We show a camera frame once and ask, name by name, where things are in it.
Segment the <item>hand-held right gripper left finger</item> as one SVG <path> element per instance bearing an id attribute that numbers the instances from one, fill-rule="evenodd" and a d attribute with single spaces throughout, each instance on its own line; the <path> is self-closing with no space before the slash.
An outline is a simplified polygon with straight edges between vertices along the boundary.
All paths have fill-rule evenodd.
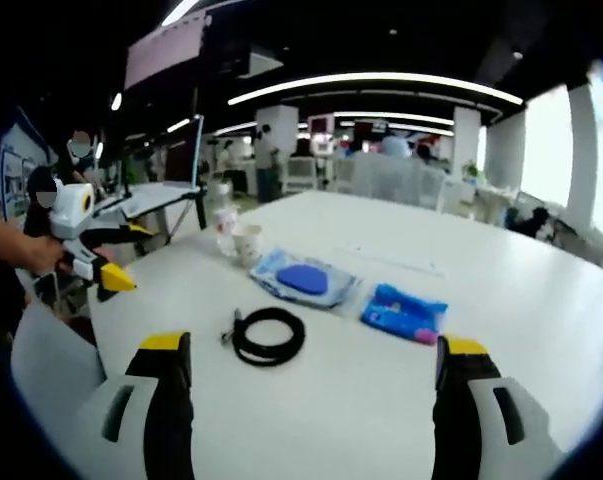
<path id="1" fill-rule="evenodd" d="M 122 375 L 81 406 L 73 465 L 81 479 L 192 479 L 190 334 L 155 334 Z"/>

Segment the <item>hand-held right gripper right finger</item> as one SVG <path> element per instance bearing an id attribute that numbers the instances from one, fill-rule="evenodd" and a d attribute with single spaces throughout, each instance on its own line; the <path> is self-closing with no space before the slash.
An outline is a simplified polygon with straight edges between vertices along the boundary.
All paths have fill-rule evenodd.
<path id="1" fill-rule="evenodd" d="M 435 479 L 544 479 L 562 460 L 547 411 L 478 342 L 438 338 L 435 390 Z"/>

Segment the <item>person's left hand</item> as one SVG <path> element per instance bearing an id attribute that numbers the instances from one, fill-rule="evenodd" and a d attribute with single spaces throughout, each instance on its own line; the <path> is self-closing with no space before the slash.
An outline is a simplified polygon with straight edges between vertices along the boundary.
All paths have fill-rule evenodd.
<path id="1" fill-rule="evenodd" d="M 36 275 L 53 271 L 62 260 L 63 246 L 57 240 L 42 236 L 30 237 L 21 234 L 15 240 L 15 246 L 9 262 Z"/>

